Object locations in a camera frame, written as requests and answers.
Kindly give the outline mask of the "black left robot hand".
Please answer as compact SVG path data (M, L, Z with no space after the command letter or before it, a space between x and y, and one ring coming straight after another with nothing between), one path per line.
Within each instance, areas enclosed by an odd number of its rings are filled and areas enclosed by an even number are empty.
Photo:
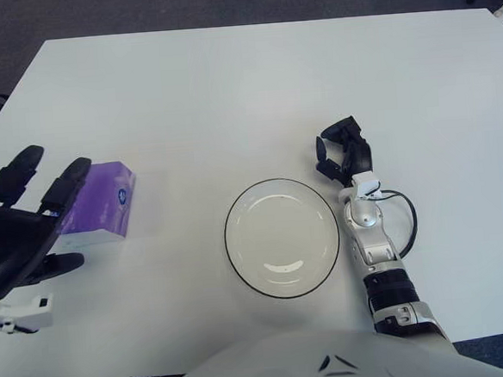
M84 265L81 253L50 253L62 221L85 185L92 162L77 158L57 177L35 212L13 206L36 174L44 149L31 145L0 169L0 300L16 287L38 284Z

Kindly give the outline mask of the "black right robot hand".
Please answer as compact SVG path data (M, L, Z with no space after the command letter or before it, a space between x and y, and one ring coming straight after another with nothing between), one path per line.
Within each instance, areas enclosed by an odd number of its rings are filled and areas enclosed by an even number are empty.
M337 180L343 187L352 185L356 174L373 170L372 153L362 129L353 116L330 125L315 139L318 163L315 168L326 178ZM341 146L343 160L340 164L326 155L325 140Z

